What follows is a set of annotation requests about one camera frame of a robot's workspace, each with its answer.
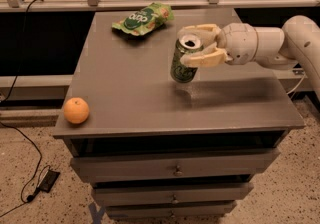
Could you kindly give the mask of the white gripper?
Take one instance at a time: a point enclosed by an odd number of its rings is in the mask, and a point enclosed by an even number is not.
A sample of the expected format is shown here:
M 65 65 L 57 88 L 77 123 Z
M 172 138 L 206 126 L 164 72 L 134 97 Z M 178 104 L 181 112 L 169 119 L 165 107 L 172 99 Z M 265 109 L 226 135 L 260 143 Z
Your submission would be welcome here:
M 257 32 L 247 23 L 231 23 L 222 29 L 216 24 L 191 25 L 180 29 L 177 37 L 187 34 L 198 36 L 203 45 L 208 46 L 180 58 L 180 62 L 189 68 L 214 67 L 225 62 L 244 65 L 254 59 L 257 51 Z

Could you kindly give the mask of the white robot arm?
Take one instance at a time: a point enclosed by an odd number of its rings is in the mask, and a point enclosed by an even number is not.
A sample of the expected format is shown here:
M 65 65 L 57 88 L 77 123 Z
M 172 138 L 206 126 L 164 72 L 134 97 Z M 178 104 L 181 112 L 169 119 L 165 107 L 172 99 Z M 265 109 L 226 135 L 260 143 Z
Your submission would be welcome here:
M 256 62 L 281 70 L 300 65 L 320 99 L 320 28 L 306 16 L 294 16 L 280 28 L 247 23 L 230 23 L 223 28 L 216 24 L 187 26 L 177 38 L 195 42 L 196 51 L 180 58 L 188 68 Z

